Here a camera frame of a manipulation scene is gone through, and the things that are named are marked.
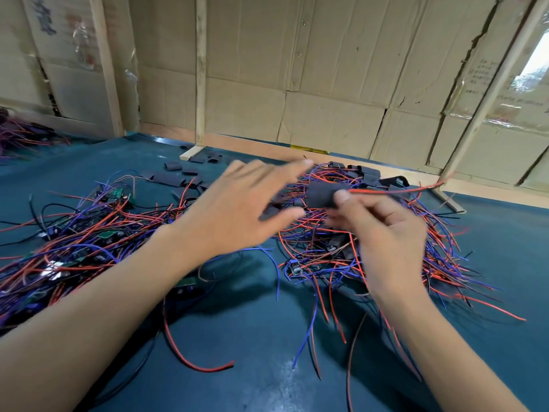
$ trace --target fingernail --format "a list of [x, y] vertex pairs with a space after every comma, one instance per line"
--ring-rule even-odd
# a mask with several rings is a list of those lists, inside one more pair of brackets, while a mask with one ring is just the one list
[[342, 204], [351, 198], [351, 194], [346, 189], [340, 189], [334, 192], [334, 201], [336, 204]]

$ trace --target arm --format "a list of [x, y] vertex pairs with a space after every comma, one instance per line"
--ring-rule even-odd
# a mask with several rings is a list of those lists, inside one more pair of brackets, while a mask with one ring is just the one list
[[389, 197], [338, 191], [334, 200], [338, 210], [327, 222], [357, 234], [370, 294], [406, 342], [442, 409], [528, 412], [430, 300], [420, 274], [423, 220]]
[[182, 276], [218, 254], [264, 242], [304, 214], [293, 208], [258, 220], [269, 200], [311, 164], [234, 161], [221, 181], [140, 250], [0, 339], [2, 410], [75, 408]]

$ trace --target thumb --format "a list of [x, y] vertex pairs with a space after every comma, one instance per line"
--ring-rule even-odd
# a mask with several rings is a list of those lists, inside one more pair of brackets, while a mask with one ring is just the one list
[[265, 235], [273, 235], [278, 231], [285, 229], [292, 222], [305, 215], [305, 210], [299, 207], [287, 208], [280, 211], [277, 215], [261, 222], [262, 231]]
[[384, 227], [360, 200], [352, 196], [346, 189], [340, 189], [334, 193], [334, 202], [338, 206], [339, 214], [347, 219], [360, 241], [367, 242], [370, 239], [375, 239], [380, 227]]

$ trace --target person's right arm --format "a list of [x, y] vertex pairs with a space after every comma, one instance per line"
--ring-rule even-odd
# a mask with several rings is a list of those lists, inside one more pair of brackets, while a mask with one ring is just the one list
[[445, 412], [528, 412], [430, 300], [421, 280], [425, 223], [389, 197], [334, 194], [327, 223], [353, 231], [368, 290]]

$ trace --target person's left arm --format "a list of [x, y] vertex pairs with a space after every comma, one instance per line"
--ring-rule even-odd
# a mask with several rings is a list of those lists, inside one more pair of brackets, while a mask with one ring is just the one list
[[155, 305], [211, 257], [264, 242], [304, 214], [259, 216], [311, 161], [234, 161], [177, 221], [131, 256], [0, 339], [2, 410], [71, 411]]

